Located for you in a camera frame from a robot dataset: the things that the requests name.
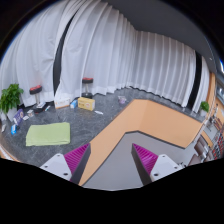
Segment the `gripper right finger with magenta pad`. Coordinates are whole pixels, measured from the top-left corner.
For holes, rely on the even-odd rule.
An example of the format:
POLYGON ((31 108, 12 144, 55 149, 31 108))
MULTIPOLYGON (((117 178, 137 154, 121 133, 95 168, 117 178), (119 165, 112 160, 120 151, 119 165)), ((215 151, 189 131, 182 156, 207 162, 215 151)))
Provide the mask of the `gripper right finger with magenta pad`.
POLYGON ((156 155, 135 143, 132 144, 131 153, 143 185, 148 185, 182 169, 166 154, 156 155))

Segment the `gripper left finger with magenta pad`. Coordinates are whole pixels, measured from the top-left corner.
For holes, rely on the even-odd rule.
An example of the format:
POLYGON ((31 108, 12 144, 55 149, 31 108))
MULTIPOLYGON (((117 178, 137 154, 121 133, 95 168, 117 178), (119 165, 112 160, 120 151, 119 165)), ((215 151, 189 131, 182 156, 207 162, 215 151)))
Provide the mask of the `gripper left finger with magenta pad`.
POLYGON ((79 184, 90 154, 91 145, 87 143, 65 155, 55 154, 41 166, 41 169, 74 184, 79 184))

